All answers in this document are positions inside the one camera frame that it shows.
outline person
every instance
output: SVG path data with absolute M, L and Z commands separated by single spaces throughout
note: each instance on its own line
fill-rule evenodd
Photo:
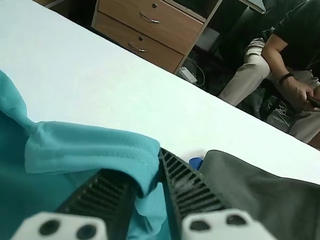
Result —
M 308 143 L 320 131 L 320 83 L 312 68 L 320 62 L 320 0 L 308 0 L 290 11 L 275 27 L 262 32 L 246 49 L 244 64 L 218 96 L 237 106 L 264 79 L 271 80 L 298 110 L 289 134 Z

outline blue object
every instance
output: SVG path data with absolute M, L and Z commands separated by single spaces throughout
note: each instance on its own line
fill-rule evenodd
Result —
M 200 157 L 194 157 L 194 158 L 191 158 L 189 160 L 189 165 L 195 169 L 195 170 L 199 170 L 200 167 L 201 167 L 201 164 L 202 164 L 203 160 L 200 158 Z
M 156 140 L 132 132 L 34 123 L 18 90 L 0 71 L 1 239 L 9 239 L 25 218 L 55 211 L 99 169 L 119 170 L 138 182 L 143 198 L 135 202 L 128 239 L 156 239 L 167 218 L 162 185 L 149 190 L 159 150 Z M 161 234 L 170 238 L 167 229 Z

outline power strip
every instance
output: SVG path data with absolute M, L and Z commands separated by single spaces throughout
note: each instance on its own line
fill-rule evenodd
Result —
M 177 75 L 191 84 L 196 84 L 198 81 L 185 66 L 180 67 Z

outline metal handle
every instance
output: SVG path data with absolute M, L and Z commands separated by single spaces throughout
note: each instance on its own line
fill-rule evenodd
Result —
M 135 46 L 133 46 L 130 42 L 128 43 L 129 47 L 132 48 L 133 50 L 136 50 L 140 53 L 145 53 L 147 50 L 144 50 L 144 49 L 139 49 L 139 48 L 136 48 Z
M 144 15 L 142 12 L 140 12 L 140 16 L 141 16 L 141 17 L 144 17 L 145 19 L 147 19 L 148 21 L 150 21 L 150 22 L 153 23 L 153 24 L 159 24 L 159 23 L 160 23 L 159 20 L 155 20 L 155 19 L 149 18 L 149 17 L 147 17 L 146 15 Z

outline cabinet drawer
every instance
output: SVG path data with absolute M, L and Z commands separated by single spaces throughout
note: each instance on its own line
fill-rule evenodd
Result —
M 97 13 L 94 28 L 129 51 L 171 73 L 183 58 L 182 54 L 103 13 Z
M 203 26 L 162 0 L 100 0 L 98 10 L 183 55 Z

